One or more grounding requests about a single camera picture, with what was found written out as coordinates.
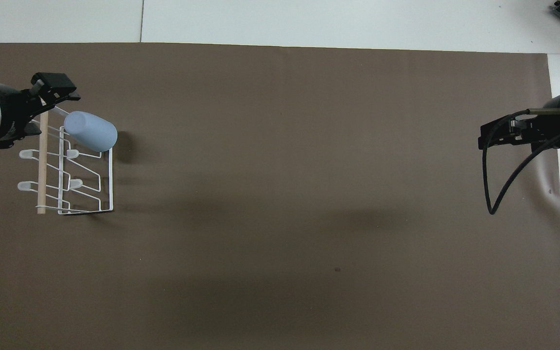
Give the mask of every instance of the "wooden dowel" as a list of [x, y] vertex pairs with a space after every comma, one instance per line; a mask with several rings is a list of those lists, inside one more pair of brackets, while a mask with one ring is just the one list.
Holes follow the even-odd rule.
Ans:
[[[47, 144], [49, 143], [49, 113], [40, 115], [40, 145], [38, 146], [38, 205], [47, 204]], [[46, 213], [44, 207], [38, 213]]]

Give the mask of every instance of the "light blue cup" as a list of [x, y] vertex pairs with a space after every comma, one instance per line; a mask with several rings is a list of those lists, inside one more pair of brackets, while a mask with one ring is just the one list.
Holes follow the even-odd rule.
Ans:
[[118, 139], [114, 124], [82, 111], [69, 113], [64, 119], [64, 129], [83, 146], [96, 152], [109, 150]]

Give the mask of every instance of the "black cable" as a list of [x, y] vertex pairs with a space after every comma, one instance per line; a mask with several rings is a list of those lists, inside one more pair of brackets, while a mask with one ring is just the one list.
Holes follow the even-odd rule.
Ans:
[[494, 213], [496, 213], [496, 210], [498, 210], [498, 206], [500, 206], [500, 202], [503, 200], [503, 197], [505, 196], [505, 193], [509, 189], [509, 186], [511, 186], [513, 180], [515, 180], [515, 178], [519, 175], [519, 173], [522, 172], [522, 169], [524, 169], [524, 167], [527, 166], [527, 164], [529, 164], [529, 162], [531, 162], [535, 157], [537, 157], [537, 155], [539, 153], [543, 152], [547, 148], [551, 148], [557, 142], [560, 142], [560, 134], [558, 134], [557, 136], [551, 138], [550, 140], [547, 140], [547, 141], [543, 142], [543, 144], [541, 146], [539, 146], [537, 149], [535, 149], [535, 151], [533, 151], [533, 153], [531, 153], [528, 157], [526, 157], [526, 159], [524, 159], [524, 161], [522, 163], [520, 163], [518, 168], [516, 168], [513, 171], [513, 173], [511, 173], [511, 176], [509, 176], [509, 178], [505, 182], [505, 185], [500, 190], [500, 193], [498, 194], [498, 197], [496, 198], [496, 201], [494, 202], [494, 205], [492, 207], [491, 200], [490, 200], [490, 191], [489, 191], [489, 187], [488, 187], [488, 184], [487, 184], [487, 148], [488, 148], [488, 146], [491, 142], [491, 138], [494, 136], [494, 133], [496, 132], [496, 130], [498, 128], [500, 128], [500, 126], [502, 126], [503, 124], [505, 124], [507, 122], [510, 122], [515, 117], [518, 117], [520, 115], [526, 115], [526, 114], [529, 114], [529, 109], [525, 109], [523, 111], [518, 111], [516, 113], [513, 113], [513, 114], [510, 114], [510, 115], [507, 115], [507, 116], [503, 117], [490, 130], [490, 132], [488, 133], [488, 135], [486, 137], [486, 141], [483, 145], [483, 184], [484, 184], [484, 190], [485, 190], [485, 201], [487, 203], [487, 210], [491, 215], [494, 215]]

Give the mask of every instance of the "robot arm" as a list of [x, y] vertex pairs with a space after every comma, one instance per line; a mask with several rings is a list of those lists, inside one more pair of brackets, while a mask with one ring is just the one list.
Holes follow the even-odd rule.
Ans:
[[[522, 115], [537, 117], [521, 119]], [[531, 155], [512, 173], [492, 206], [487, 186], [486, 156], [487, 149], [498, 144], [531, 144]], [[485, 199], [489, 213], [494, 214], [507, 188], [522, 168], [545, 149], [560, 148], [560, 96], [547, 102], [543, 108], [525, 109], [481, 126], [478, 148], [483, 151]]]
[[63, 73], [36, 73], [30, 89], [18, 91], [0, 84], [0, 149], [14, 146], [40, 130], [31, 122], [34, 117], [66, 100], [79, 100], [76, 86]]

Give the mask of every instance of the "brown paper backdrop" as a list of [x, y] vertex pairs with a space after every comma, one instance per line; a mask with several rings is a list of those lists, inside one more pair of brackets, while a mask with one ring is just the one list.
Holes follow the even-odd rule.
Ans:
[[490, 216], [476, 149], [545, 55], [0, 44], [36, 71], [120, 131], [116, 210], [36, 215], [0, 151], [0, 349], [560, 349], [556, 153]]

